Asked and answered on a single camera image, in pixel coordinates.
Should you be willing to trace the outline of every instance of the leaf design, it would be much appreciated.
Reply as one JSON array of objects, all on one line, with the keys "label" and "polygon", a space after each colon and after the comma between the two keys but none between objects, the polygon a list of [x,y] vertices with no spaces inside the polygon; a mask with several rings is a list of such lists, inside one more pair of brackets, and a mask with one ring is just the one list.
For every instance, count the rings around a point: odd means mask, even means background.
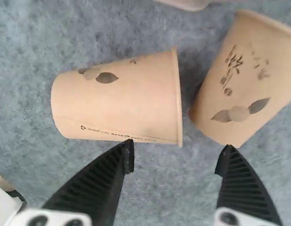
[{"label": "leaf design", "polygon": [[115,76],[113,73],[102,72],[102,73],[100,73],[100,75],[98,75],[98,77],[96,78],[96,81],[100,82],[100,83],[108,84],[108,83],[112,83],[112,82],[116,81],[117,79],[118,79],[118,77]]},{"label": "leaf design", "polygon": [[249,107],[250,114],[255,114],[262,110],[269,102],[270,98],[260,99],[253,102]]},{"label": "leaf design", "polygon": [[220,122],[229,122],[229,121],[232,121],[230,119],[229,111],[228,110],[219,111],[211,119],[212,120],[216,120],[216,121],[220,121]]},{"label": "leaf design", "polygon": [[78,69],[78,73],[84,74],[87,70],[89,70],[89,68],[87,68],[87,67],[85,67],[85,68],[79,68]]}]

